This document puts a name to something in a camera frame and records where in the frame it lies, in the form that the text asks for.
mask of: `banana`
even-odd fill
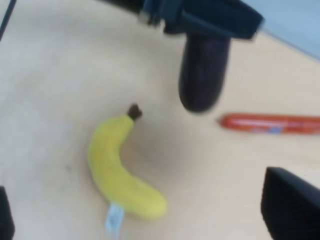
[[[156,219],[167,211],[166,199],[131,175],[120,158],[121,146],[141,115],[138,105],[132,105],[127,114],[102,122],[91,137],[87,159],[93,181],[106,199],[127,213]]]

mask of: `black plastic part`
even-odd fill
[[[9,19],[11,17],[11,14],[14,11],[16,2],[17,2],[17,0],[11,0],[9,5],[8,5],[8,8],[7,8],[6,12],[5,12],[5,15],[3,17],[3,20],[2,20],[2,23],[1,23],[1,26],[0,26],[0,41],[1,41],[1,39],[2,39],[2,37],[4,35],[4,33],[5,33],[5,30],[7,28]]]
[[[134,14],[139,14],[145,0],[101,0],[108,4],[115,5]]]
[[[282,168],[266,170],[261,213],[274,240],[320,239],[320,191]]]
[[[187,36],[179,79],[179,96],[192,112],[209,110],[224,83],[230,38]]]
[[[14,234],[15,225],[6,190],[3,186],[0,186],[0,240],[12,240]]]
[[[251,39],[263,17],[240,0],[145,0],[150,24],[165,21],[167,34]]]

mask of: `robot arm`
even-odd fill
[[[250,40],[263,17],[240,0],[105,0],[140,15],[147,25],[165,22],[164,33],[186,34],[179,95],[192,112],[218,100],[231,38]]]

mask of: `toy banana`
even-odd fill
[[[137,105],[127,114],[102,122],[94,131],[87,153],[93,180],[103,196],[127,213],[144,219],[164,215],[167,202],[163,195],[132,176],[122,165],[121,146],[142,115]]]

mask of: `light wood surface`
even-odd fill
[[[95,0],[18,1],[0,42],[0,185],[15,240],[92,240],[108,203],[86,149],[95,125],[139,103],[125,165],[167,197],[167,215],[127,216],[126,240],[270,240],[260,214],[267,166],[320,186],[318,136],[247,134],[229,112],[320,115],[320,64],[259,34],[234,41],[223,93],[193,115],[178,97],[185,39]]]

